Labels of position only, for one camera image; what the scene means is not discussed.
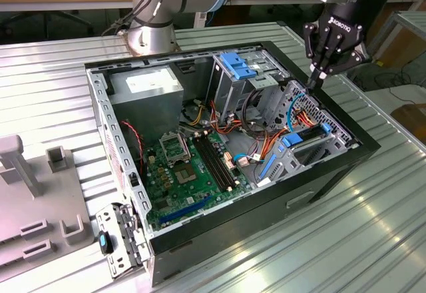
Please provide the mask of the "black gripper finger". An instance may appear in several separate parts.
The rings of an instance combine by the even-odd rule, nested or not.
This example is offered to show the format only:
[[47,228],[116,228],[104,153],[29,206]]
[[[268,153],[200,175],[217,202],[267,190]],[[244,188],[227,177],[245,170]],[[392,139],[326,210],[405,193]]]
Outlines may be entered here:
[[332,53],[326,53],[320,65],[320,78],[325,79],[330,76],[345,73],[350,69],[371,61],[367,53],[365,43],[362,41],[353,49],[343,52],[336,49]]
[[327,77],[331,54],[335,49],[331,36],[333,28],[319,23],[306,23],[303,28],[306,57],[311,61],[311,75],[306,83],[308,89],[319,89]]

